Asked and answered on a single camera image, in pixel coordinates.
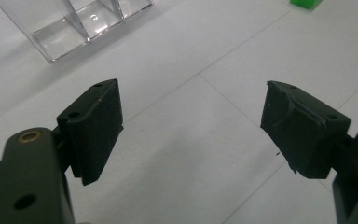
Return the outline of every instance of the white floor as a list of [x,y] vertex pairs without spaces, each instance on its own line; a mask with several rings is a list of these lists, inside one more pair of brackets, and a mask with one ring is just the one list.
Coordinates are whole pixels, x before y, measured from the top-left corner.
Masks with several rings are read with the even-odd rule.
[[100,180],[67,172],[76,221],[336,223],[327,180],[295,175],[258,127],[268,80],[298,86],[358,132],[358,1],[155,0],[48,64],[0,10],[0,158],[6,140],[118,78],[124,128]]

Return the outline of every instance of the green object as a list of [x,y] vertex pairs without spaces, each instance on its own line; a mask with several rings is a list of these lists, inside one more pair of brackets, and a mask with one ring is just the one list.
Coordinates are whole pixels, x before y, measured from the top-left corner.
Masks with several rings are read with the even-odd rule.
[[290,0],[290,3],[306,9],[314,9],[322,0]]

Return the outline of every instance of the brass insert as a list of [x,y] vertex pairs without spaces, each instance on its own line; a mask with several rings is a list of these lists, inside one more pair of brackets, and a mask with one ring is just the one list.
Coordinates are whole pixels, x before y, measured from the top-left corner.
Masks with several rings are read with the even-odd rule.
[[24,133],[19,137],[20,143],[29,143],[33,142],[34,140],[38,139],[42,135],[39,131],[32,131],[28,133]]

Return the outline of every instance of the clear acrylic container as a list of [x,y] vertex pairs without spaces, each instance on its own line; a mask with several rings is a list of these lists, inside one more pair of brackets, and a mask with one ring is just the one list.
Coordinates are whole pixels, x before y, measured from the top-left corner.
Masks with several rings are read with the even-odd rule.
[[0,8],[49,62],[152,4],[152,0],[0,0]]

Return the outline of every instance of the floor tile seam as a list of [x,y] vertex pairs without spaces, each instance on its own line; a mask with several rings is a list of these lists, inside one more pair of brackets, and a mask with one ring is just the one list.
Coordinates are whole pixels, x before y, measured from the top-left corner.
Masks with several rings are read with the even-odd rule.
[[330,188],[328,188],[324,183],[322,183],[322,181],[319,179],[318,180],[318,182],[325,188],[325,189],[327,189],[330,193],[333,193],[333,191],[330,189]]
[[357,93],[358,93],[358,89],[357,89],[353,94],[351,94],[351,95],[348,97],[348,99],[347,99],[344,103],[342,103],[342,104],[338,107],[338,111],[339,111],[340,109],[342,109],[342,107],[343,107],[349,100],[351,100]]
[[245,116],[249,121],[251,121],[254,126],[258,129],[260,128],[257,123],[255,123],[252,119],[250,119],[245,113],[243,113],[239,107],[237,107],[232,101],[230,101],[224,93],[222,93],[220,90],[218,90],[214,84],[212,84],[207,78],[200,75],[200,77],[209,85],[211,86],[217,93],[219,93],[229,104],[231,104],[237,111],[239,111],[243,116]]
[[257,187],[257,189],[255,189],[251,195],[249,195],[244,201],[243,203],[240,204],[240,206],[238,206],[223,222],[222,224],[225,224],[227,223],[232,216],[234,216],[234,214],[236,214],[267,182],[269,182],[269,180],[285,165],[287,164],[286,161],[284,161],[281,165],[278,166],[278,168],[271,174],[267,177],[267,179],[265,179],[263,181],[263,183],[261,183],[260,186]]
[[159,101],[163,100],[164,98],[166,98],[168,95],[172,94],[173,92],[175,92],[176,90],[180,89],[182,86],[184,86],[188,81],[192,80],[194,77],[200,76],[203,78],[203,76],[201,76],[200,74],[203,73],[205,70],[207,70],[208,68],[210,68],[211,66],[213,66],[215,63],[219,62],[220,60],[222,60],[223,58],[225,58],[229,53],[231,53],[232,51],[234,51],[235,49],[239,48],[240,46],[242,46],[243,44],[245,44],[246,42],[248,42],[249,40],[255,38],[256,36],[260,35],[261,33],[263,33],[265,30],[267,30],[270,26],[272,26],[274,23],[276,23],[277,21],[281,20],[283,17],[285,17],[286,15],[288,15],[290,12],[292,12],[293,9],[290,9],[289,11],[287,11],[286,13],[284,13],[283,15],[281,15],[278,19],[276,19],[275,21],[273,21],[272,23],[270,23],[269,25],[267,25],[266,27],[264,27],[263,29],[261,29],[260,31],[258,31],[257,33],[255,33],[254,35],[252,35],[251,37],[247,38],[246,40],[242,41],[239,45],[237,45],[235,48],[229,50],[227,53],[225,53],[223,56],[219,57],[218,59],[216,59],[215,61],[213,61],[212,63],[210,63],[209,65],[206,65],[203,69],[201,69],[197,74],[195,74],[194,76],[190,77],[189,79],[185,80],[183,83],[181,83],[179,86],[173,88],[172,90],[168,91],[166,94],[164,94],[163,96],[159,97],[155,102],[153,102],[152,104],[150,104],[149,106],[147,106],[146,108],[144,108],[143,110],[141,110],[140,112],[136,113],[135,115],[133,115],[131,118],[129,118],[128,120],[126,120],[124,122],[130,122],[131,120],[133,120],[134,118],[138,117],[140,114],[144,113],[147,109],[149,109],[150,107],[152,107],[153,105],[155,105],[156,103],[158,103]]

